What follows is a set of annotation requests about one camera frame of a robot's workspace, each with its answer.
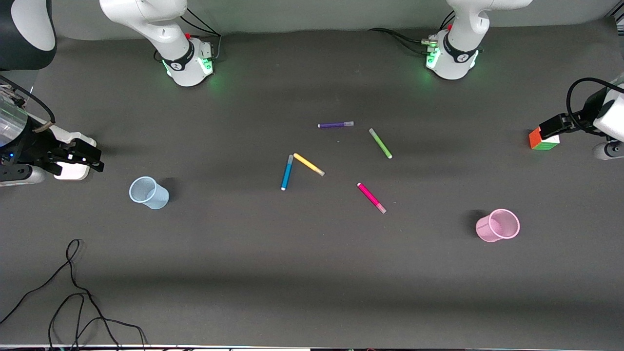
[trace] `yellow marker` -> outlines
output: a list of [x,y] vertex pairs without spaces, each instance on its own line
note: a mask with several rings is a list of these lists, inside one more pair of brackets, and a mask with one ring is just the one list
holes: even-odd
[[321,169],[319,167],[316,167],[315,165],[313,165],[310,161],[304,159],[301,155],[297,154],[296,152],[293,154],[293,156],[295,157],[295,159],[297,159],[299,162],[301,162],[302,164],[308,166],[312,171],[315,171],[316,173],[320,174],[321,177],[325,175],[325,172],[321,171]]

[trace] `cup rim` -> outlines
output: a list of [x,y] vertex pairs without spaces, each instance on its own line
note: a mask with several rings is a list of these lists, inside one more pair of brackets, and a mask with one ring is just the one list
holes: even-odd
[[[494,230],[494,228],[492,228],[492,215],[495,214],[498,211],[507,212],[508,214],[510,214],[510,215],[512,215],[514,217],[515,222],[518,224],[518,228],[516,229],[516,231],[515,231],[515,233],[513,235],[510,235],[510,236],[506,237],[506,236],[498,234]],[[510,210],[506,210],[506,209],[496,209],[496,210],[493,210],[492,213],[490,213],[487,216],[487,225],[490,227],[490,230],[492,231],[492,233],[494,233],[494,235],[496,235],[497,237],[499,237],[501,239],[511,239],[511,238],[514,238],[520,232],[520,221],[518,220],[518,217],[513,212],[511,212]]]
[[148,198],[147,198],[147,199],[145,199],[145,200],[141,200],[141,201],[137,201],[137,199],[135,199],[135,198],[134,198],[134,196],[132,196],[132,187],[133,187],[133,186],[134,186],[134,184],[136,184],[138,181],[143,180],[143,179],[149,179],[149,180],[151,180],[151,181],[152,181],[152,183],[154,183],[154,189],[156,189],[156,188],[157,188],[157,186],[158,186],[158,183],[156,183],[156,180],[154,180],[154,178],[152,178],[152,177],[143,176],[143,177],[136,178],[136,179],[132,182],[132,184],[130,185],[130,189],[128,189],[128,195],[130,196],[130,199],[131,199],[132,201],[134,201],[134,202],[136,202],[136,203],[138,203],[138,204],[143,204],[144,202],[148,202],[149,200],[152,200],[152,198],[154,197],[154,195],[156,195],[156,191],[154,191],[150,197],[148,197]]

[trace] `blue cup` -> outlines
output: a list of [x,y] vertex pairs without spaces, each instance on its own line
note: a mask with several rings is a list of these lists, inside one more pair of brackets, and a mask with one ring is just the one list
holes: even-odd
[[129,194],[132,201],[152,210],[165,207],[169,201],[169,191],[158,185],[152,177],[141,177],[133,181]]

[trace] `green marker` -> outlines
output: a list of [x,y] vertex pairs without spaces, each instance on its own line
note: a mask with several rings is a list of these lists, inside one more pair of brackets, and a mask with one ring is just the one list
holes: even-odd
[[388,148],[384,145],[384,142],[381,141],[381,139],[379,138],[379,136],[377,135],[377,133],[375,133],[375,131],[373,130],[373,128],[370,128],[368,130],[369,133],[371,133],[371,135],[373,136],[373,138],[375,138],[375,141],[377,142],[377,144],[379,145],[379,147],[381,148],[381,150],[384,152],[384,154],[386,154],[386,157],[391,159],[392,158],[392,154],[390,153],[390,150],[388,150]]

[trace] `purple marker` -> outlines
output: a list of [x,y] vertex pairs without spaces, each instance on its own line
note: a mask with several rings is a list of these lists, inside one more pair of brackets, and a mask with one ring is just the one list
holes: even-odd
[[353,122],[321,123],[319,128],[353,127]]

